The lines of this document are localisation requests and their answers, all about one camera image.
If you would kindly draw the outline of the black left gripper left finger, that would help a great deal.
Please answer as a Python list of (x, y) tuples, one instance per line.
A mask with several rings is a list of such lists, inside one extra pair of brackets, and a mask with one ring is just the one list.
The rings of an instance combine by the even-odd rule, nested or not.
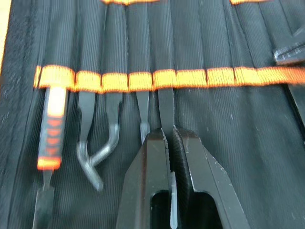
[(168, 229), (170, 204), (167, 142), (159, 128), (146, 136), (125, 174), (116, 228)]

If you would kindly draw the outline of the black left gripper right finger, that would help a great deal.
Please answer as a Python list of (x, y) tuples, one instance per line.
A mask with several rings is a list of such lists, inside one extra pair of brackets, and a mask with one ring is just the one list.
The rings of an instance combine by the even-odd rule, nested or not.
[(190, 130), (168, 131), (183, 229), (248, 229), (250, 225), (222, 165)]

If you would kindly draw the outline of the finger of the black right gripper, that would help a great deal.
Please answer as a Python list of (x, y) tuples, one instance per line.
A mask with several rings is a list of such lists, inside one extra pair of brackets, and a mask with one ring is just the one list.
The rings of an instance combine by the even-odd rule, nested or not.
[(305, 44), (293, 43), (274, 52), (274, 60), (277, 65), (293, 65), (305, 61)]

